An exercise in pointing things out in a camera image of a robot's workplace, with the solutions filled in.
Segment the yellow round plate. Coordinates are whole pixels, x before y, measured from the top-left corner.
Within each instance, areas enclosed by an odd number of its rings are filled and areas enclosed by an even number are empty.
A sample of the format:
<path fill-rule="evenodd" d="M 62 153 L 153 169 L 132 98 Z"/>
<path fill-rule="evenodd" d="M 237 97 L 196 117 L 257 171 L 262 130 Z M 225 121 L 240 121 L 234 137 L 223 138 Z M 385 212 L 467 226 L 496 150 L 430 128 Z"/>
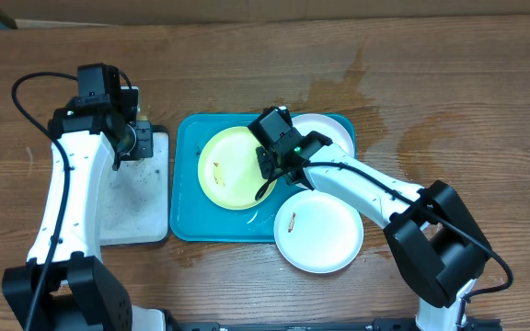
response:
<path fill-rule="evenodd" d="M 205 144 L 198 163 L 198 179 L 211 202 L 228 210 L 246 210 L 271 194 L 275 181 L 259 200 L 255 199 L 266 182 L 259 168 L 258 147 L 260 143 L 245 126 L 219 131 Z"/>

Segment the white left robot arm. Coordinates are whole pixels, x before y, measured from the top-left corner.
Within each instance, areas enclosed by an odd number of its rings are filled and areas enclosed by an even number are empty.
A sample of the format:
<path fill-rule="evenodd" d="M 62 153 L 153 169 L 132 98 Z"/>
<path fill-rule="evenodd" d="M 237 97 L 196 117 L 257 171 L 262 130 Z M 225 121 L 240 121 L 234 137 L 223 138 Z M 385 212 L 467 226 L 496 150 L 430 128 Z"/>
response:
<path fill-rule="evenodd" d="M 167 130 L 140 120 L 118 169 L 102 133 L 66 133 L 52 148 L 45 212 L 25 265 L 2 293 L 27 330 L 165 330 L 167 313 L 135 305 L 103 264 L 104 245 L 157 243 L 168 232 Z"/>

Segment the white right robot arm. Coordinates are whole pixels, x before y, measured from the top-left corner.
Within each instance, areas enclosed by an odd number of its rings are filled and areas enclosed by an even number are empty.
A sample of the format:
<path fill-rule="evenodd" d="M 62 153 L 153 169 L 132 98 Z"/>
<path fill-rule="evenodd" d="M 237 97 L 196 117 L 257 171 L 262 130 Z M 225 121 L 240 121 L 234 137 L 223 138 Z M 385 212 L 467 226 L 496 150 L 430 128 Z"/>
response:
<path fill-rule="evenodd" d="M 437 180 L 424 188 L 389 177 L 316 131 L 254 136 L 267 181 L 284 177 L 327 193 L 382 229 L 402 279 L 420 298 L 419 330 L 461 330 L 468 324 L 468 296 L 491 246 L 451 186 Z"/>

